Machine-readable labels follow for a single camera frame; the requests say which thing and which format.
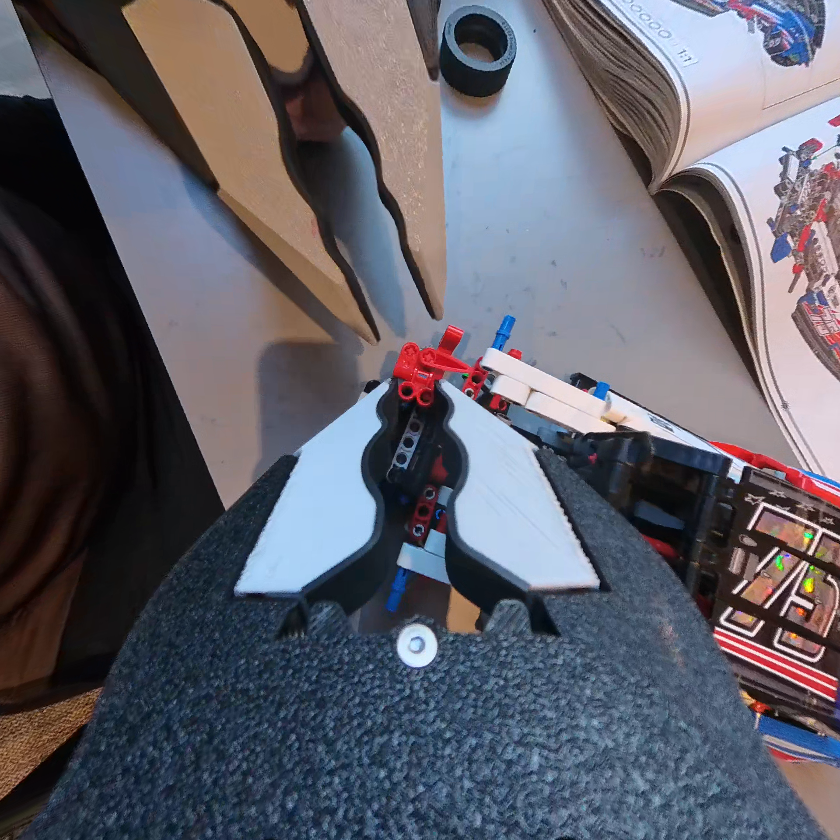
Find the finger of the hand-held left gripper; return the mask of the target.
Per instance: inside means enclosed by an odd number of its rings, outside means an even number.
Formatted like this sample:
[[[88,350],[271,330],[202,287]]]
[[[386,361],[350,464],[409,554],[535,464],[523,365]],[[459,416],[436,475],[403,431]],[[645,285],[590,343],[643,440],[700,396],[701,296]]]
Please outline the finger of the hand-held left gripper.
[[[290,121],[238,11],[226,2],[131,2],[122,15],[220,200],[333,316],[377,344],[361,284],[312,203]]]
[[[374,165],[428,314],[445,314],[447,240],[439,1],[296,2],[336,101]]]

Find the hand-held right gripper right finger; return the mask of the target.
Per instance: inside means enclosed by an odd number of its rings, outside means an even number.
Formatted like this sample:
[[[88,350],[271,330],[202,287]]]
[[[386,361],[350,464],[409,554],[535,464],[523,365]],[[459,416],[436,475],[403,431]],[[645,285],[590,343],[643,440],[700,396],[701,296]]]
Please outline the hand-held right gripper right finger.
[[[443,382],[444,430],[461,474],[449,500],[451,548],[516,592],[597,590],[601,580],[537,459],[537,448]]]

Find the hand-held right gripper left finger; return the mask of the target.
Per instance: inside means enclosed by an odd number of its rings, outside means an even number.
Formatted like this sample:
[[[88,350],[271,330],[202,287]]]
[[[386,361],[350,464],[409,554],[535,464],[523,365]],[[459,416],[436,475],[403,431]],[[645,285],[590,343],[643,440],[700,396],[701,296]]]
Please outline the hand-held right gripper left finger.
[[[386,420],[384,381],[301,446],[234,587],[252,595],[325,597],[378,543],[385,503],[372,457]]]

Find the toy brick race car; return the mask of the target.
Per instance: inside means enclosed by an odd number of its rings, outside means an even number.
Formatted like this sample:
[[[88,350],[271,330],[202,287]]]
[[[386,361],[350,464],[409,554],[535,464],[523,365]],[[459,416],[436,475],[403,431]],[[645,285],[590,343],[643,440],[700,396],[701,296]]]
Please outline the toy brick race car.
[[[838,485],[730,444],[709,442],[574,374],[525,374],[501,356],[506,316],[456,387],[535,446],[561,457],[679,577],[731,662],[754,727],[779,761],[838,768]],[[423,577],[449,585],[449,496],[431,406],[400,398],[385,493],[403,542],[394,616]]]

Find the grey desk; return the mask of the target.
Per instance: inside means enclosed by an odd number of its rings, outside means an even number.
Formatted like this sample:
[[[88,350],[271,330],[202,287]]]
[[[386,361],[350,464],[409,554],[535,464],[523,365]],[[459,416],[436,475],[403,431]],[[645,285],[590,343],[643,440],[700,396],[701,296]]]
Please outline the grey desk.
[[[614,377],[702,434],[784,458],[758,389],[538,2],[490,2],[519,55],[479,105],[442,90],[446,322],[501,316],[528,361]],[[233,597],[233,537],[272,464],[354,403],[418,300],[353,134],[304,157],[380,319],[320,306],[110,85],[25,28],[193,439],[233,516],[164,581],[113,667],[37,838],[824,838],[763,749],[666,570],[627,630],[615,596],[560,598],[560,638],[442,635],[416,671],[391,633],[279,639]]]

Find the black rubber tyre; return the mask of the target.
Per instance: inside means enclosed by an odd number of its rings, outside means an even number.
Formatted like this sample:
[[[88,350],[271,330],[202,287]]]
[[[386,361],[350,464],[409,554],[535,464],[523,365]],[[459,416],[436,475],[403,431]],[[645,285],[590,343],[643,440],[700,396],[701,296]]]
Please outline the black rubber tyre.
[[[464,45],[480,46],[491,61],[467,55]],[[506,85],[517,55],[512,27],[487,7],[468,5],[456,9],[444,23],[439,66],[447,84],[472,98],[489,98]]]

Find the person's brown shirt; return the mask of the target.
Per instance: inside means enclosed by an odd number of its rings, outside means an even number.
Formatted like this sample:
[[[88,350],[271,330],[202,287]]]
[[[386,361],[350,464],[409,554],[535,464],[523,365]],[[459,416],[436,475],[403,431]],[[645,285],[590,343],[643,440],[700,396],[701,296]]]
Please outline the person's brown shirt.
[[[79,560],[130,474],[125,300],[56,220],[2,189],[2,627]]]

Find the open instruction booklet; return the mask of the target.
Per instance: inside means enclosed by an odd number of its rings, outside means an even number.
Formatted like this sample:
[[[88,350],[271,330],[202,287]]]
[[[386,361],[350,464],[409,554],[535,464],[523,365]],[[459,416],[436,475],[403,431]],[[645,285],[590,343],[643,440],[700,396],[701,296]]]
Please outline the open instruction booklet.
[[[796,459],[838,479],[839,3],[544,6]]]

